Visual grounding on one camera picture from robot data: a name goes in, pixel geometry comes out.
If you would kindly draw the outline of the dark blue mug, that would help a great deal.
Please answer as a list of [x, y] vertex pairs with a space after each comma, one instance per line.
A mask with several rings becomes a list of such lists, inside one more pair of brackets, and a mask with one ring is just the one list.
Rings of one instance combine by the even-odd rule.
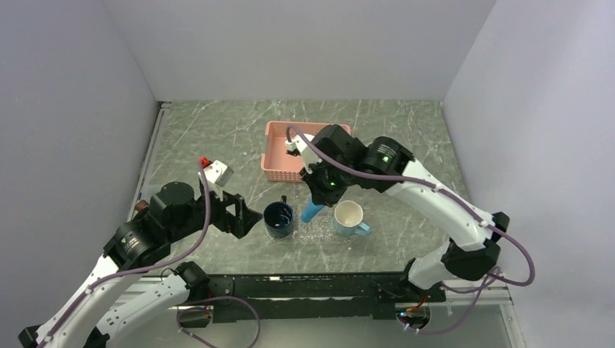
[[294, 210], [282, 195], [277, 202], [270, 203], [263, 212], [267, 233], [276, 239], [291, 236], [294, 231]]

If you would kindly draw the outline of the blue toothpaste tube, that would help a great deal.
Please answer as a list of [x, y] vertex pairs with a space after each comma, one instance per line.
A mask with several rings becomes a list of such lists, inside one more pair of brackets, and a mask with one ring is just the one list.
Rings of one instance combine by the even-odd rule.
[[310, 199], [301, 212], [300, 220], [303, 223], [309, 223], [324, 207], [325, 205], [315, 204]]

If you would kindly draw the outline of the light blue white mug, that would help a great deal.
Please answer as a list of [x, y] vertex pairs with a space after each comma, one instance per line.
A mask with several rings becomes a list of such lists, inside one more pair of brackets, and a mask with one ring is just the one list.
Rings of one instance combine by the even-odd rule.
[[334, 228], [343, 237], [367, 236], [371, 228], [363, 222], [363, 208], [354, 201], [343, 201], [334, 208]]

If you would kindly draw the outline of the clear textured oval tray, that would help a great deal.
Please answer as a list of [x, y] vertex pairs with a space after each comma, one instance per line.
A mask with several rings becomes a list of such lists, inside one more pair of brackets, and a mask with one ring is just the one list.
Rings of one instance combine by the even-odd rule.
[[354, 236], [343, 236], [334, 226], [331, 210], [321, 211], [309, 223], [294, 221], [293, 231], [288, 236], [276, 236], [265, 229], [266, 236], [274, 243], [292, 246], [322, 246], [350, 243]]

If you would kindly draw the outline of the pink perforated plastic basket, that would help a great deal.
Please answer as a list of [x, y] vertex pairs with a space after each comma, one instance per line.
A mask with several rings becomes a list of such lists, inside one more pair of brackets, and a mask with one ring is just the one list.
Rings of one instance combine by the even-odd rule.
[[315, 136], [327, 126], [327, 123], [268, 122], [265, 129], [267, 146], [261, 157], [260, 166], [269, 181], [289, 183], [301, 181], [300, 171], [303, 168], [301, 159], [286, 153], [286, 129], [289, 125], [296, 125], [305, 135]]

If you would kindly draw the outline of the clear acrylic toothbrush holder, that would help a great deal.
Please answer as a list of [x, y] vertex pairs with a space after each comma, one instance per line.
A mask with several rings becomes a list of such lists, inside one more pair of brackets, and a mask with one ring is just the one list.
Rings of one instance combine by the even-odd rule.
[[327, 211], [320, 212], [309, 223], [300, 220], [295, 224], [293, 237], [304, 244], [322, 244], [332, 241], [335, 231], [334, 219]]

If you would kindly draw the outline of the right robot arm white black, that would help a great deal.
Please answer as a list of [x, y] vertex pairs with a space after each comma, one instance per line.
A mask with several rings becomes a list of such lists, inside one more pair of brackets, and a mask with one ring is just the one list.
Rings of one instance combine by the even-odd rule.
[[286, 129], [286, 152], [301, 158], [301, 179], [314, 205], [335, 206], [351, 186], [373, 189], [408, 204], [448, 234], [439, 249], [405, 266], [399, 283], [404, 298], [416, 301], [452, 276], [478, 281], [494, 270], [500, 247], [493, 230], [507, 228], [506, 214], [470, 205], [392, 138], [380, 136], [365, 145], [340, 125], [327, 125], [314, 136], [292, 135], [294, 129]]

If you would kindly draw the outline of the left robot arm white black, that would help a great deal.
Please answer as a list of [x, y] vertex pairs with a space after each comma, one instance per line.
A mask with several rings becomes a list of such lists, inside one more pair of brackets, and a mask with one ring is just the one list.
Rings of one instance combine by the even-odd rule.
[[189, 184], [178, 181], [165, 184], [135, 209], [62, 309], [44, 324], [22, 329], [22, 347], [111, 347], [168, 307], [203, 302], [212, 295], [209, 276], [195, 262], [182, 262], [151, 290], [112, 308], [177, 241], [210, 225], [241, 239], [263, 218], [239, 194], [203, 191], [196, 198]]

